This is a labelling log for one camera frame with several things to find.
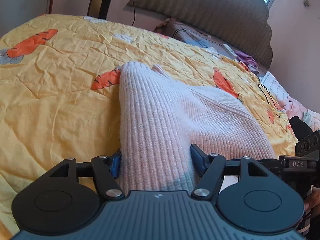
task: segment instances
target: headboard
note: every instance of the headboard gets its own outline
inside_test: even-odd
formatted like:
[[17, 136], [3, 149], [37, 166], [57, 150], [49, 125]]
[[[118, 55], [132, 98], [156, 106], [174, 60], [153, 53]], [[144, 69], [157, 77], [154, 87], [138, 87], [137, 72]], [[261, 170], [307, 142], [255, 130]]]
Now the headboard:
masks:
[[251, 55], [266, 68], [272, 61], [271, 28], [264, 0], [133, 0], [202, 29]]

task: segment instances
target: round hole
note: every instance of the round hole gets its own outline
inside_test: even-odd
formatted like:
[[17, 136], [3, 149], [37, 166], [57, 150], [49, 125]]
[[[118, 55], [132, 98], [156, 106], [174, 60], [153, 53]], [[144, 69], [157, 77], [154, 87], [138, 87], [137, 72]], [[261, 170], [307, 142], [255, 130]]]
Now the round hole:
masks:
[[301, 144], [298, 146], [298, 153], [301, 153], [302, 152], [302, 146]]
[[312, 145], [313, 146], [316, 146], [318, 144], [318, 137], [317, 136], [314, 136], [313, 138], [312, 138]]
[[310, 141], [306, 140], [303, 145], [304, 150], [307, 152], [310, 149]]

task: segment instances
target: purple cloth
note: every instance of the purple cloth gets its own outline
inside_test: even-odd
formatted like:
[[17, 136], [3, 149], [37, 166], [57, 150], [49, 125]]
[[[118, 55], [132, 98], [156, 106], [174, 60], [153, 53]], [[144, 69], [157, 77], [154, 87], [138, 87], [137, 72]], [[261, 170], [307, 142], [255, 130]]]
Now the purple cloth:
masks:
[[239, 50], [235, 50], [235, 53], [238, 55], [237, 56], [237, 60], [242, 61], [244, 64], [246, 64], [247, 66], [249, 64], [253, 65], [254, 67], [257, 67], [257, 64], [255, 62], [255, 60], [253, 59], [253, 57], [239, 51]]

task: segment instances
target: gray ribbed panel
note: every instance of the gray ribbed panel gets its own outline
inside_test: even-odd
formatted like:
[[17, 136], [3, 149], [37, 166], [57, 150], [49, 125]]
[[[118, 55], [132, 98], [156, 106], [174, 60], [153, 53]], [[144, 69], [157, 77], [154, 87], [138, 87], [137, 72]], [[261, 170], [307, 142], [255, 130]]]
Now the gray ribbed panel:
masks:
[[264, 0], [134, 0], [134, 5], [211, 33], [270, 67], [272, 32]]
[[81, 230], [63, 236], [37, 236], [26, 231], [14, 240], [302, 240], [295, 231], [255, 236], [232, 228], [209, 202], [191, 199], [186, 191], [132, 191], [107, 203], [99, 217]]

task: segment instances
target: white patterned cloth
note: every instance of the white patterned cloth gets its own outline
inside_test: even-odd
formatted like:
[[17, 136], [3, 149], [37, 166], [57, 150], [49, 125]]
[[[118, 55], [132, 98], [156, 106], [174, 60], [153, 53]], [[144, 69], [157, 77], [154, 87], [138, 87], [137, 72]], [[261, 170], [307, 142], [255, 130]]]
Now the white patterned cloth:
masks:
[[188, 86], [159, 65], [121, 67], [122, 151], [119, 183], [135, 190], [188, 190], [196, 173], [190, 145], [227, 159], [274, 158], [264, 132], [245, 107], [214, 87]]

